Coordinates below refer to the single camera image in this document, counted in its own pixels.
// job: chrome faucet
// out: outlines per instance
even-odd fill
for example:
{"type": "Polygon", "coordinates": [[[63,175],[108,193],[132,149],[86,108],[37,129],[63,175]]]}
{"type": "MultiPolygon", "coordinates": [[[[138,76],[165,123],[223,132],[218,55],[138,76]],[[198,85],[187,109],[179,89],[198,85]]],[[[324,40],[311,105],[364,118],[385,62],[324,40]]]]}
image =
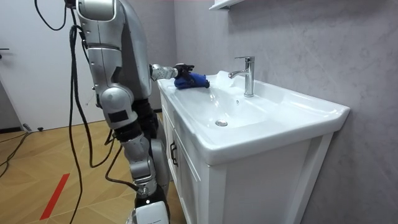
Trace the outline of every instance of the chrome faucet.
{"type": "Polygon", "coordinates": [[[250,57],[236,57],[244,58],[246,62],[246,69],[242,71],[231,72],[228,74],[229,78],[235,78],[237,75],[244,75],[246,77],[246,81],[244,84],[244,96],[245,97],[253,97],[254,96],[254,56],[250,57]]]}

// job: sink basin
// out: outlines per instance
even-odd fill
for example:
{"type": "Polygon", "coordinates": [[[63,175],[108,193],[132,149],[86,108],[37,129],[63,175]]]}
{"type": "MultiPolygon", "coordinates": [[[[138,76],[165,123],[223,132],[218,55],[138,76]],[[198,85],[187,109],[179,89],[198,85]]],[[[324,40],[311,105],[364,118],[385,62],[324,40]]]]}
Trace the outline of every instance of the sink basin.
{"type": "Polygon", "coordinates": [[[224,71],[207,78],[208,89],[178,90],[174,79],[158,83],[209,165],[333,133],[349,113],[346,106],[259,81],[254,97],[246,98],[244,77],[230,79],[224,71]]]}
{"type": "Polygon", "coordinates": [[[234,95],[228,89],[222,88],[197,88],[175,92],[181,105],[188,105],[187,114],[198,125],[210,129],[238,128],[263,122],[267,119],[267,111],[255,105],[253,102],[234,95]],[[223,120],[227,126],[219,127],[216,121],[223,120]]]}

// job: black cable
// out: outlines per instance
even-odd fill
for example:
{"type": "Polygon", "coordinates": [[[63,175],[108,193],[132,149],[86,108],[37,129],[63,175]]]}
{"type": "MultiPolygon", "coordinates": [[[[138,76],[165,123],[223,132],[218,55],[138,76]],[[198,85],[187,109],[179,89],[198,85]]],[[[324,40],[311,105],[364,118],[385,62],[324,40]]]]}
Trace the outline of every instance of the black cable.
{"type": "Polygon", "coordinates": [[[47,23],[47,21],[44,19],[44,17],[40,13],[39,7],[37,6],[37,0],[35,0],[34,2],[35,2],[35,8],[36,8],[38,15],[40,16],[40,18],[42,18],[43,22],[45,23],[45,25],[47,25],[47,27],[49,27],[50,29],[52,29],[54,31],[58,31],[58,30],[61,30],[65,26],[65,24],[67,22],[67,4],[66,3],[65,3],[65,8],[63,9],[63,23],[62,23],[61,27],[56,29],[56,28],[53,28],[52,26],[50,26],[50,24],[47,23]]]}
{"type": "Polygon", "coordinates": [[[24,137],[21,139],[21,141],[19,142],[18,146],[13,150],[13,152],[7,156],[7,160],[4,161],[2,164],[0,164],[0,167],[3,166],[4,164],[6,165],[6,168],[4,169],[4,171],[0,174],[0,178],[6,173],[6,171],[8,170],[9,167],[9,161],[15,156],[15,154],[17,153],[18,149],[20,148],[20,146],[22,145],[22,143],[24,143],[25,138],[27,136],[29,136],[31,133],[25,133],[24,137]]]}
{"type": "Polygon", "coordinates": [[[108,137],[106,138],[105,143],[104,143],[105,146],[108,145],[109,143],[111,143],[112,140],[114,140],[114,138],[111,139],[111,137],[112,137],[112,132],[113,132],[113,130],[110,129],[110,130],[109,130],[108,137]]]}
{"type": "Polygon", "coordinates": [[[11,139],[19,138],[19,137],[21,137],[21,136],[23,136],[23,135],[25,135],[25,134],[26,134],[26,133],[21,134],[21,135],[18,135],[18,136],[16,136],[16,137],[13,137],[13,138],[10,138],[10,139],[7,139],[7,140],[3,140],[3,141],[1,141],[0,143],[6,142],[6,141],[10,141],[11,139]]]}
{"type": "Polygon", "coordinates": [[[81,40],[81,47],[82,47],[82,49],[83,49],[83,53],[85,54],[87,63],[90,64],[90,61],[88,60],[88,55],[87,55],[87,52],[86,52],[86,47],[85,47],[84,40],[81,40]]]}
{"type": "Polygon", "coordinates": [[[111,165],[109,166],[108,170],[106,171],[105,179],[110,182],[114,182],[114,183],[118,183],[118,184],[125,184],[125,185],[129,186],[130,188],[132,188],[133,190],[138,191],[139,187],[133,183],[126,182],[123,180],[116,180],[116,179],[112,179],[109,177],[109,173],[111,172],[111,169],[112,169],[114,163],[116,162],[116,159],[118,158],[120,152],[122,151],[122,148],[123,148],[123,146],[120,146],[118,152],[116,153],[115,157],[113,158],[111,165]]]}
{"type": "Polygon", "coordinates": [[[81,178],[81,170],[80,170],[80,165],[79,161],[77,159],[77,154],[75,150],[75,144],[73,143],[73,134],[72,134],[72,119],[73,119],[73,86],[74,86],[74,79],[75,79],[75,73],[77,72],[77,65],[76,65],[76,55],[75,55],[75,46],[76,46],[76,25],[73,25],[72,28],[69,31],[69,43],[70,43],[70,53],[72,56],[72,72],[70,75],[70,111],[69,111],[69,141],[70,141],[70,146],[72,148],[72,153],[73,153],[73,158],[75,159],[75,164],[79,176],[79,184],[80,184],[80,193],[79,193],[79,198],[76,203],[76,207],[73,211],[72,218],[70,219],[70,224],[72,224],[73,219],[76,215],[77,208],[79,207],[79,203],[81,200],[81,196],[83,195],[83,179],[81,178]]]}
{"type": "Polygon", "coordinates": [[[81,107],[80,104],[80,100],[79,100],[79,92],[78,92],[78,79],[77,79],[77,64],[76,64],[76,38],[77,38],[77,30],[82,30],[82,28],[80,26],[78,26],[76,24],[76,17],[75,14],[73,12],[73,9],[71,9],[71,14],[72,14],[72,19],[73,19],[73,26],[69,31],[69,42],[70,42],[70,53],[71,53],[71,58],[72,58],[72,65],[71,65],[71,75],[70,75],[70,113],[69,113],[69,140],[70,140],[70,145],[71,145],[71,149],[72,149],[72,153],[73,153],[73,158],[75,159],[75,164],[76,164],[76,168],[78,171],[78,176],[79,176],[79,184],[80,184],[80,193],[79,193],[79,198],[77,200],[76,203],[76,207],[73,211],[73,215],[72,218],[70,220],[70,224],[73,223],[73,219],[76,215],[77,209],[79,207],[80,204],[80,200],[81,200],[81,196],[83,195],[83,179],[81,176],[81,169],[80,169],[80,165],[78,162],[78,158],[77,158],[77,154],[76,154],[76,150],[75,150],[75,144],[73,142],[73,134],[72,134],[72,119],[73,119],[73,94],[75,95],[75,101],[76,101],[76,105],[78,107],[81,119],[83,120],[83,124],[85,126],[86,129],[86,134],[87,134],[87,140],[88,140],[88,145],[89,145],[89,152],[90,152],[90,167],[95,168],[100,166],[101,164],[103,164],[109,157],[109,155],[111,154],[112,151],[112,147],[113,147],[113,142],[111,147],[109,148],[109,153],[108,155],[105,157],[105,159],[103,161],[101,161],[99,164],[97,165],[93,165],[93,144],[91,141],[91,134],[90,134],[90,129],[88,127],[87,124],[87,120],[86,117],[84,115],[83,109],[81,107]]]}

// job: white door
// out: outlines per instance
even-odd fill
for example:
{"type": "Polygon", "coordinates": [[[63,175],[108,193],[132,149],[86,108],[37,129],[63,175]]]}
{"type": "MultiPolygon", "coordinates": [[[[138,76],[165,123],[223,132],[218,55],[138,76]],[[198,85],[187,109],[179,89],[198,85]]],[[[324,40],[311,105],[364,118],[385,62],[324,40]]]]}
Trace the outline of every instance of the white door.
{"type": "MultiPolygon", "coordinates": [[[[63,0],[38,0],[47,22],[59,27],[63,21],[63,0]]],[[[70,11],[67,24],[58,32],[50,30],[36,13],[33,0],[0,3],[0,81],[22,124],[34,131],[39,127],[65,127],[69,119],[70,11]]],[[[104,119],[95,106],[93,81],[83,55],[80,38],[76,43],[80,101],[89,122],[104,119]]],[[[81,119],[75,106],[73,124],[81,119]]]]}

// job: wooden floor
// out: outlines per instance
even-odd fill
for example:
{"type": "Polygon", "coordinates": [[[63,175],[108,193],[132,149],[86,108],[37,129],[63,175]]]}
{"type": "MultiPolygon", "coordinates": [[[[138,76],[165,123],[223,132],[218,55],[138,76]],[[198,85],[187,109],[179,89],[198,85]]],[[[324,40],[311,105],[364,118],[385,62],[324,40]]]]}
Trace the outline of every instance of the wooden floor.
{"type": "MultiPolygon", "coordinates": [[[[106,155],[109,148],[103,143],[108,135],[104,122],[90,124],[93,138],[94,162],[106,155]]],[[[0,141],[21,133],[0,134],[0,141]]],[[[135,193],[125,185],[110,183],[104,178],[106,169],[119,144],[102,166],[90,169],[88,143],[83,126],[73,127],[76,152],[83,174],[83,197],[74,224],[124,224],[134,206],[135,193]]],[[[16,148],[21,138],[0,143],[0,162],[16,148]]],[[[129,165],[123,154],[117,159],[110,177],[131,181],[129,165]]],[[[79,194],[79,181],[68,129],[60,128],[33,133],[10,162],[0,179],[0,223],[2,224],[62,224],[69,223],[79,194]],[[70,174],[50,218],[40,220],[63,174],[70,174]]],[[[171,223],[186,223],[177,191],[170,183],[168,202],[171,223]]]]}

